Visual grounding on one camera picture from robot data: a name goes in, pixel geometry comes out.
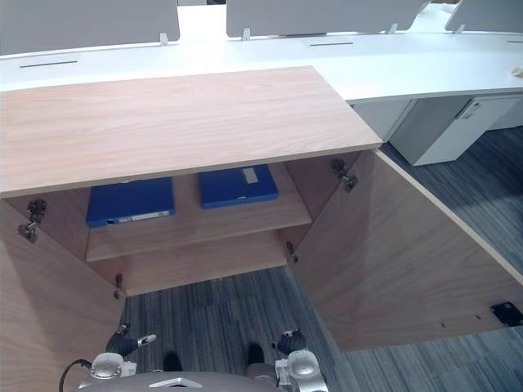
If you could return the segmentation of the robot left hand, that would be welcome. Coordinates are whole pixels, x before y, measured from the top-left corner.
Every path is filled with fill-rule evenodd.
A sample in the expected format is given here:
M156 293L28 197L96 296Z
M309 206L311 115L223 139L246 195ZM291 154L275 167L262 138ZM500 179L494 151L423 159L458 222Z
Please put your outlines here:
M121 322L118 325L116 332L109 339L105 347L105 352L119 354L122 357L126 357L142 346L151 344L157 339L155 334L139 338L130 337L129 332L130 324Z

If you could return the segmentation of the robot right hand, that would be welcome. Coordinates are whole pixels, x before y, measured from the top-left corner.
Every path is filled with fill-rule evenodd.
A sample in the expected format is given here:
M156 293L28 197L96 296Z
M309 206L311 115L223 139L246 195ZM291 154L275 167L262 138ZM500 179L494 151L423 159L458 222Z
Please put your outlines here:
M276 344L273 344L273 347L281 354L289 355L294 351L306 349L307 343L305 336L298 328L283 332L279 341Z

